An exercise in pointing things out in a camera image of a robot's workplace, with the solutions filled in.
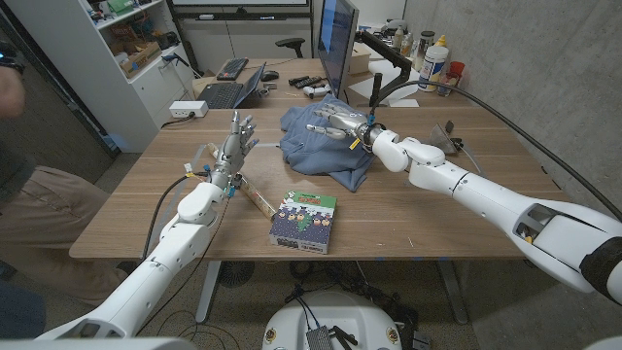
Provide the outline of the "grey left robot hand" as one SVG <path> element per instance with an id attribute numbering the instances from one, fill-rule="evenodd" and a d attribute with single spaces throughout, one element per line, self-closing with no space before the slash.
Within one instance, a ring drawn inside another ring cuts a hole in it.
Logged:
<path id="1" fill-rule="evenodd" d="M 251 115 L 240 118 L 237 110 L 233 112 L 230 133 L 217 155 L 217 161 L 211 175 L 211 183 L 221 189 L 229 186 L 231 177 L 243 166 L 245 156 L 256 146 L 258 139 L 252 140 L 255 123 Z"/>

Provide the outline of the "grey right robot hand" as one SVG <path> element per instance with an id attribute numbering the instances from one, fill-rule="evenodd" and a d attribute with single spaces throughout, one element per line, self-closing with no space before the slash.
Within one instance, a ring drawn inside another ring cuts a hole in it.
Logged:
<path id="1" fill-rule="evenodd" d="M 364 114 L 349 111 L 333 104 L 326 104 L 324 107 L 315 110 L 314 114 L 325 118 L 329 122 L 329 126 L 308 124 L 306 129 L 324 134 L 335 140 L 342 140 L 349 136 L 358 138 L 367 147 L 370 147 L 375 139 L 386 130 L 386 127 L 380 123 L 371 123 Z"/>

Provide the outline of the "person's gloved hand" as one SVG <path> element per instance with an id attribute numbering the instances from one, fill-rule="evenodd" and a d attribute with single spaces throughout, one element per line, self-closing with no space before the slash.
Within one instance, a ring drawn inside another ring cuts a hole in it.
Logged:
<path id="1" fill-rule="evenodd" d="M 17 61 L 17 49 L 9 42 L 0 42 L 0 65 L 2 67 L 12 68 L 23 74 L 25 66 Z"/>

